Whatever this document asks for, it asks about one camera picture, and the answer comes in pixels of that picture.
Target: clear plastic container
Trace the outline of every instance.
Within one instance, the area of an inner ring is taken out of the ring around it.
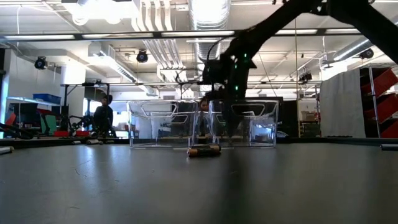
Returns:
[[[196,101],[147,100],[127,105],[131,147],[189,147],[195,142]]]
[[[210,113],[207,111],[198,111],[196,118],[196,127],[195,127],[195,144],[207,144],[212,143],[211,138],[211,119]]]
[[[278,112],[277,100],[210,101],[212,141],[224,147],[274,147]]]

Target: metal frame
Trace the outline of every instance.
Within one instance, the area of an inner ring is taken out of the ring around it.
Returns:
[[[308,81],[308,82],[298,82],[299,85],[320,85],[322,81]],[[85,87],[102,87],[102,86],[179,86],[179,85],[197,85],[197,82],[183,82],[183,83],[167,83],[167,82],[145,82],[145,83],[101,83],[94,84],[91,86],[86,86],[84,84],[61,84],[61,87],[70,87],[70,86],[85,86]],[[296,81],[271,81],[271,82],[248,82],[248,85],[296,85]]]
[[[101,85],[84,85],[84,84],[61,84],[60,86],[61,87],[65,87],[65,90],[64,90],[64,94],[63,94],[63,106],[67,106],[67,101],[68,101],[68,95],[75,89],[75,88],[77,88],[77,87],[93,87],[93,88],[98,88],[98,87],[101,87],[101,86],[106,86],[106,95],[108,96],[109,95],[109,88],[110,88],[110,83],[103,83],[103,84],[101,84]]]
[[[376,99],[376,91],[374,89],[374,80],[373,80],[373,71],[372,71],[372,67],[369,66],[369,79],[371,81],[371,91],[372,91],[372,99],[373,99],[373,108],[374,108],[374,116],[376,119],[376,127],[377,127],[377,136],[378,138],[380,138],[380,125],[379,125],[379,114],[377,112],[377,99]]]
[[[108,33],[48,33],[48,34],[3,34],[0,42],[53,42],[53,41],[111,41],[111,40],[144,40],[144,39],[196,39],[237,37],[246,30],[174,30],[151,32],[108,32]],[[319,37],[362,34],[354,28],[307,28],[282,29],[274,37]]]

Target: security camera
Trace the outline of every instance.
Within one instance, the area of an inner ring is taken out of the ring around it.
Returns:
[[[139,63],[145,63],[148,61],[147,50],[140,50],[137,55],[137,61]]]
[[[360,57],[361,59],[370,59],[370,58],[373,57],[373,55],[374,55],[373,50],[372,50],[372,49],[367,49],[367,50],[365,50],[364,52],[361,52],[361,53],[359,54],[359,57]]]
[[[299,81],[303,83],[308,83],[308,81],[312,80],[312,74],[311,72],[306,72],[304,74],[301,74],[298,78]]]
[[[39,69],[39,70],[45,70],[47,69],[47,61],[45,60],[44,56],[39,56],[37,57],[37,60],[35,62],[35,68]]]

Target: blue container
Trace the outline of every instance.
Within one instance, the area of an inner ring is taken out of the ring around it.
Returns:
[[[60,105],[61,104],[61,98],[59,96],[54,96],[51,94],[46,94],[46,93],[36,93],[33,94],[33,99],[35,100],[42,100],[48,103],[55,103]]]

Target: pillar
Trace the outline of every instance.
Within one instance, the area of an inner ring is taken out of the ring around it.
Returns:
[[[81,65],[66,65],[61,71],[62,83],[64,84],[82,84],[86,80],[86,69]],[[68,87],[68,92],[72,90],[72,86]],[[62,105],[64,101],[65,88],[61,88],[60,96],[62,96]],[[76,87],[67,96],[67,106],[69,106],[69,116],[83,116],[83,100],[85,97],[85,88]],[[78,119],[71,119],[71,122],[78,122]]]

